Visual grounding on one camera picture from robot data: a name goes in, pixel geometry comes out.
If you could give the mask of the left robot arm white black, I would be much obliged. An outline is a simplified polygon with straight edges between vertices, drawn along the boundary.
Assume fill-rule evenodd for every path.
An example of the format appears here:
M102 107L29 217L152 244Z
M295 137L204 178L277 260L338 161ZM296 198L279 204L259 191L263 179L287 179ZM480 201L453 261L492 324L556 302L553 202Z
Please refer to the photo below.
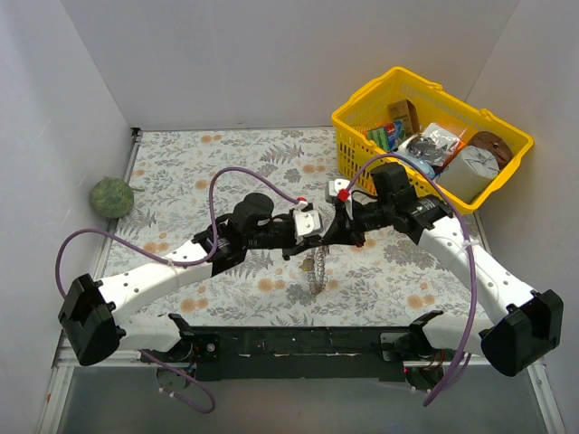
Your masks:
M274 214L265 194L250 193L233 211L161 260L117 276L72 281L58 320L82 366L100 363L117 350L153 350L175 362L193 349L193 333L176 314L150 318L142 307L193 283L213 278L244 262L248 250L283 250L286 255L323 230L312 204Z

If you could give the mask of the metal disc keyring holder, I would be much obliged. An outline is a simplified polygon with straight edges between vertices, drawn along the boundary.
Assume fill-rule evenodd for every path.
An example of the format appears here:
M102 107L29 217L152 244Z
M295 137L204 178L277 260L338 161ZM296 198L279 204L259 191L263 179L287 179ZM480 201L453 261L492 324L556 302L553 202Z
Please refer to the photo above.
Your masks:
M319 295L326 287L326 257L328 246L310 250L302 262L301 269L307 273L308 287L312 295Z

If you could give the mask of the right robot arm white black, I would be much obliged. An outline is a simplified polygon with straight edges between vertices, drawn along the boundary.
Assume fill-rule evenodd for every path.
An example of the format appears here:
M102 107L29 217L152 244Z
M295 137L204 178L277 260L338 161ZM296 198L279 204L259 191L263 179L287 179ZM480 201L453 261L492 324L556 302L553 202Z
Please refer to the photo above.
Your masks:
M411 322L405 335L388 344L389 350L424 360L440 350L477 354L513 377L557 348L564 303L553 290L535 290L465 237L459 214L435 195L418 196L402 165L379 165L371 177L376 198L366 204L354 200L348 180L327 183L326 200L334 205L335 218L323 243L360 247L367 232L393 227L466 288L475 288L476 303L487 316L472 320L434 310Z

